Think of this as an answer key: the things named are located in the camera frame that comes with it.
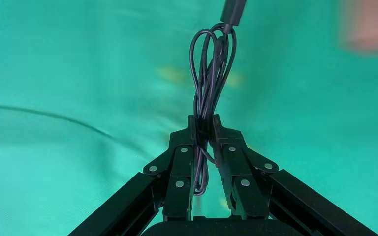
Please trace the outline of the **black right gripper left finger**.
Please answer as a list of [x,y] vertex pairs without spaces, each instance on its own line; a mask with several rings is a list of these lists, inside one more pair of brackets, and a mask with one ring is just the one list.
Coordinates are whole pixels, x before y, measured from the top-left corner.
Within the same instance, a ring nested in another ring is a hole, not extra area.
[[148,163],[71,233],[72,236],[139,236],[160,208],[168,220],[190,220],[195,117],[170,134],[168,149]]

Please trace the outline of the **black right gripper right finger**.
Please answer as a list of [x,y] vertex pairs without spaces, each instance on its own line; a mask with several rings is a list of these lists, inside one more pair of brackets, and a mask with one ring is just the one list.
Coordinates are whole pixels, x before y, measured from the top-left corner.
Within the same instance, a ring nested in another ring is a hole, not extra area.
[[372,236],[374,231],[287,170],[250,149],[242,133],[214,115],[216,167],[240,232],[253,236]]

